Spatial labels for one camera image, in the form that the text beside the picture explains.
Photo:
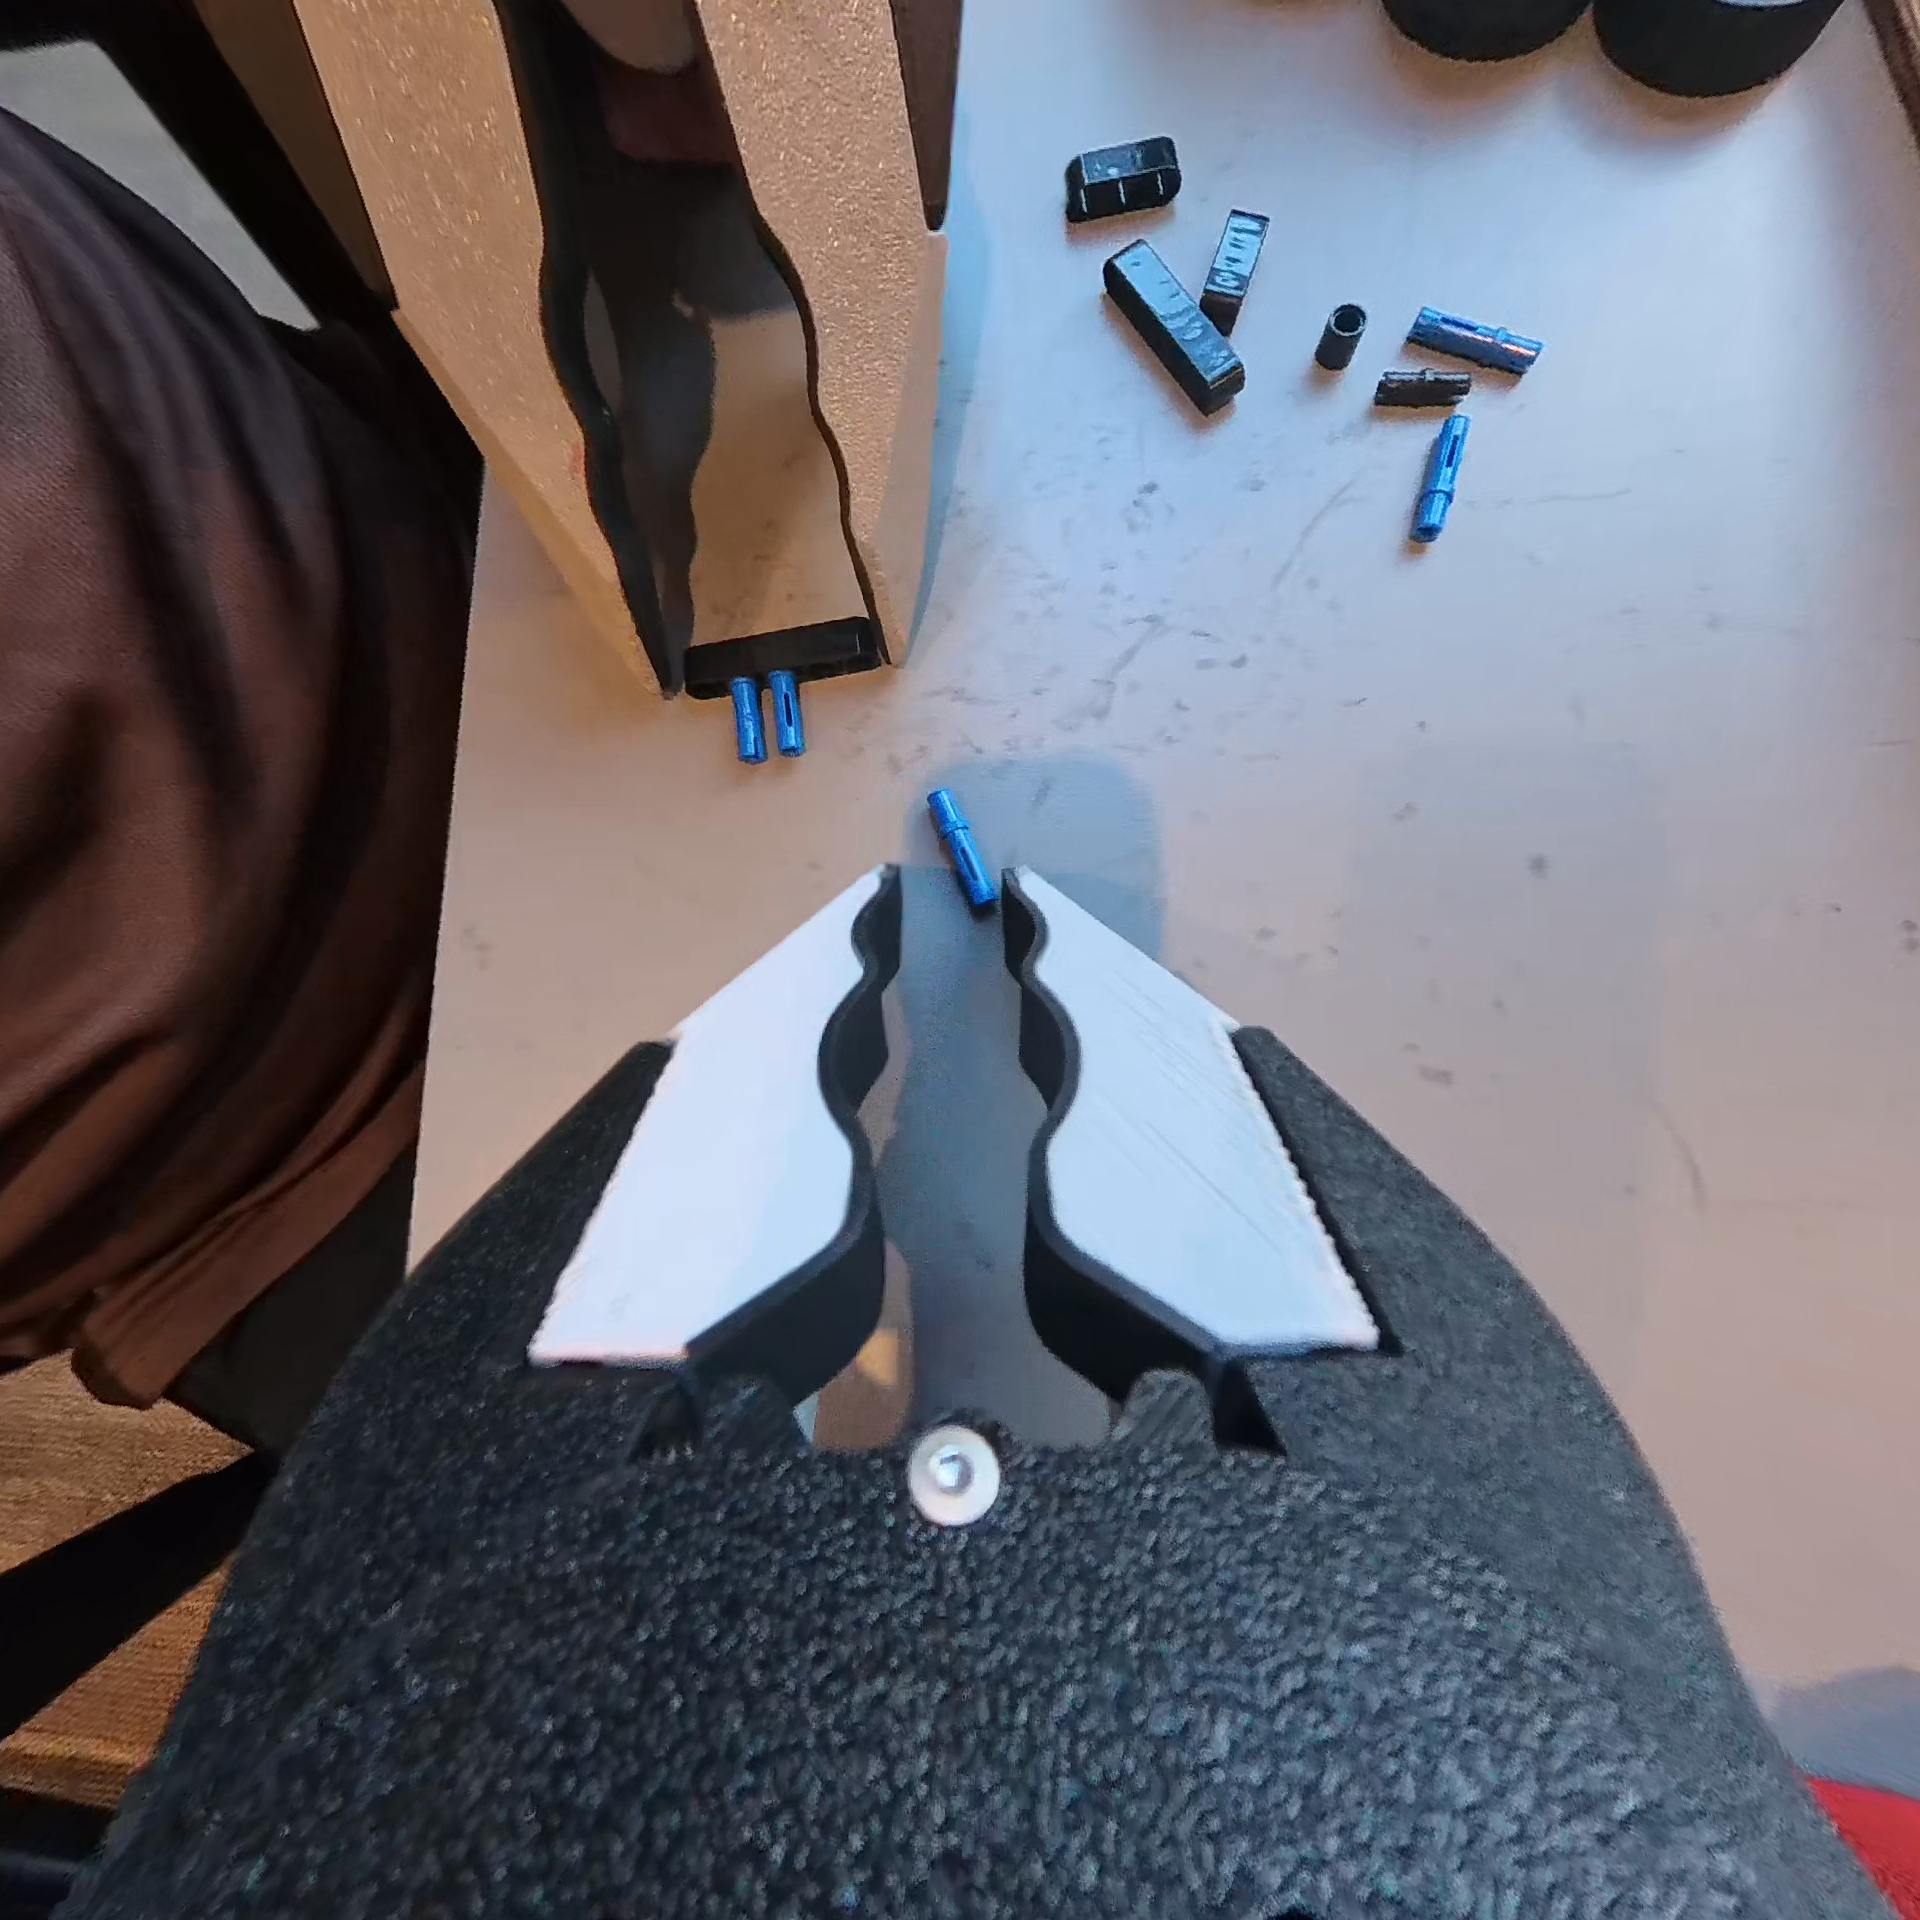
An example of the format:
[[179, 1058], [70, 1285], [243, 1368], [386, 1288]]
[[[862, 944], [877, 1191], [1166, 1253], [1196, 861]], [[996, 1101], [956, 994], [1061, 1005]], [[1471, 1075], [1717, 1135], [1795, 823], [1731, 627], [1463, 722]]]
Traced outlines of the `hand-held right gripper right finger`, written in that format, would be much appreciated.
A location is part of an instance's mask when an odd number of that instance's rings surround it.
[[1278, 1353], [1370, 1353], [1379, 1321], [1241, 1058], [1241, 1017], [1002, 871], [1032, 1142], [1022, 1298], [1075, 1382], [1196, 1369], [1223, 1387]]

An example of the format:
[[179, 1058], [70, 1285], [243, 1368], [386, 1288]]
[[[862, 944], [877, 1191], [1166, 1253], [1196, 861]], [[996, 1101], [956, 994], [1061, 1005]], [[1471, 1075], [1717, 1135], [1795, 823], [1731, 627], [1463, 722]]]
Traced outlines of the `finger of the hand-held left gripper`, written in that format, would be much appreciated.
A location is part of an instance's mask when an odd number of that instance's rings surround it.
[[693, 0], [749, 212], [812, 336], [812, 409], [840, 530], [898, 673], [912, 642], [952, 238], [924, 168], [892, 0]]
[[624, 416], [587, 354], [587, 35], [554, 0], [303, 0], [399, 336], [615, 656], [675, 693]]

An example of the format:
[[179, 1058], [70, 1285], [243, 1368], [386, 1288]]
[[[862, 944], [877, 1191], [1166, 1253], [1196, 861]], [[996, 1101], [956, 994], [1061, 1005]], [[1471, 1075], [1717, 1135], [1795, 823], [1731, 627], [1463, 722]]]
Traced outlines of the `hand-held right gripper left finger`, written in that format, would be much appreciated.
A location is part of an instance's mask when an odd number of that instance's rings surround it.
[[812, 1402], [882, 1321], [862, 1101], [892, 1038], [898, 866], [862, 871], [671, 1028], [533, 1368], [771, 1382]]

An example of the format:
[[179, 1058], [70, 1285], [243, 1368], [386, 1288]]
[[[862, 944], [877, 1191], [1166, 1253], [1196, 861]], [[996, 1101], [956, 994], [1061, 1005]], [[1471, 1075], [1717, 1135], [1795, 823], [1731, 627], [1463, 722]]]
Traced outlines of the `long black toy beam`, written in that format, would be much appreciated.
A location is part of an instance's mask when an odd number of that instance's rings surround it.
[[1104, 292], [1204, 416], [1235, 409], [1235, 394], [1250, 383], [1241, 354], [1142, 238], [1104, 258]]
[[771, 639], [690, 642], [693, 703], [729, 703], [733, 680], [771, 680], [771, 673], [789, 673], [801, 689], [862, 680], [862, 673], [882, 673], [882, 639], [864, 615], [840, 615], [840, 618], [801, 618], [801, 627], [771, 627]]

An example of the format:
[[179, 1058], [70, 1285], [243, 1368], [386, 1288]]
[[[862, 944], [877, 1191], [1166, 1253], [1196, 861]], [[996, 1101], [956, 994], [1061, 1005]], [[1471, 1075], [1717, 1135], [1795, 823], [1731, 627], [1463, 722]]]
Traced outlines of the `white desk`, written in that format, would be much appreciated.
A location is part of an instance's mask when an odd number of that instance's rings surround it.
[[[1069, 226], [1116, 135], [1180, 135], [1180, 202]], [[1235, 202], [1250, 383], [1204, 416], [1104, 258], [1204, 292]], [[1421, 300], [1542, 357], [1418, 354]], [[1471, 373], [1429, 544], [1449, 409], [1370, 409], [1379, 368]], [[1749, 100], [1591, 27], [1449, 67], [1370, 0], [975, 0], [924, 627], [801, 703], [812, 759], [733, 764], [490, 492], [416, 1253], [898, 861], [892, 1315], [823, 1432], [1098, 1439], [1022, 1321], [1035, 1089], [952, 785], [1500, 1239], [1790, 1757], [1920, 1788], [1920, 158], [1855, 0]]]

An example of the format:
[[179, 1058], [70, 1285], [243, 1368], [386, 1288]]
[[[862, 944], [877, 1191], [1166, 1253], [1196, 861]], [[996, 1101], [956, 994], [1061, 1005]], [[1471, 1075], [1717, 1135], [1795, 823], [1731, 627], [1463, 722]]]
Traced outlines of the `short black toy beam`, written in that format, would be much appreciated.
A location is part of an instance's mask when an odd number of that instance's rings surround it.
[[1214, 336], [1235, 336], [1241, 300], [1250, 300], [1250, 279], [1258, 279], [1258, 241], [1269, 241], [1269, 212], [1223, 212], [1214, 226], [1214, 249], [1212, 249], [1212, 279], [1204, 279], [1204, 317]]
[[1180, 135], [1116, 135], [1116, 146], [1086, 146], [1061, 159], [1061, 220], [1133, 220], [1180, 202], [1188, 159]]

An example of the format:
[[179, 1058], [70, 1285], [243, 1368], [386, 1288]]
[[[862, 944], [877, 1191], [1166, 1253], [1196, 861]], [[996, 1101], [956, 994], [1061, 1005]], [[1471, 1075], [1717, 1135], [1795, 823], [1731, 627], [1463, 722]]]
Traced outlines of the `person's brown sweater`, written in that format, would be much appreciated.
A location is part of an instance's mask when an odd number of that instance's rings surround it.
[[416, 1142], [477, 510], [363, 324], [0, 110], [0, 1353], [108, 1402]]

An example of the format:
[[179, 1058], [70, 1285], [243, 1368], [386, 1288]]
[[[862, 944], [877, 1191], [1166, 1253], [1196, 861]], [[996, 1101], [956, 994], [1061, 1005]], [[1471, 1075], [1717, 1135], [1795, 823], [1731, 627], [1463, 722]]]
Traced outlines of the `black rubber toy tire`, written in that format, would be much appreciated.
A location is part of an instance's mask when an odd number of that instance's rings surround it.
[[1670, 100], [1743, 100], [1778, 79], [1841, 0], [1591, 0], [1603, 56]]

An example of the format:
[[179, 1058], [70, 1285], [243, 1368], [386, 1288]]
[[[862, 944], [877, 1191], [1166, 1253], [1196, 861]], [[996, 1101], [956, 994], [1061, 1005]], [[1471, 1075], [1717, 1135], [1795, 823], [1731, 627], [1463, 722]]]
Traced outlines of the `red toy brick car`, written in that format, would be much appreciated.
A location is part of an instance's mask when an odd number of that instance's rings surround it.
[[1812, 1804], [1830, 1830], [1855, 1845], [1870, 1884], [1885, 1899], [1894, 1920], [1920, 1920], [1920, 1793], [1905, 1788], [1867, 1788], [1867, 1783], [1812, 1783]]

